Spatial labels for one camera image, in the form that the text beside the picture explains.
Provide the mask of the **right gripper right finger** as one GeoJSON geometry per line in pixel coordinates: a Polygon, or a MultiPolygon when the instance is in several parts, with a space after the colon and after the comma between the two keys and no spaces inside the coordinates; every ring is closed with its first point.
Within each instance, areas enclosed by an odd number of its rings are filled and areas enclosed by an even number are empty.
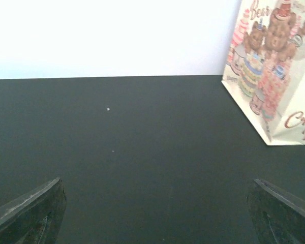
{"type": "Polygon", "coordinates": [[[247,206],[260,243],[305,243],[305,201],[263,180],[252,180],[247,206]]]}

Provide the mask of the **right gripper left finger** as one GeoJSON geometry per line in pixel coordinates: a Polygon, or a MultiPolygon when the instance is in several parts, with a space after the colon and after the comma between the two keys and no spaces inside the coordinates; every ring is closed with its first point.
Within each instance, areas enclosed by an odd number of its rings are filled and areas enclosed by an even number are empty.
{"type": "Polygon", "coordinates": [[[60,178],[0,207],[0,243],[56,243],[67,206],[60,178]]]}

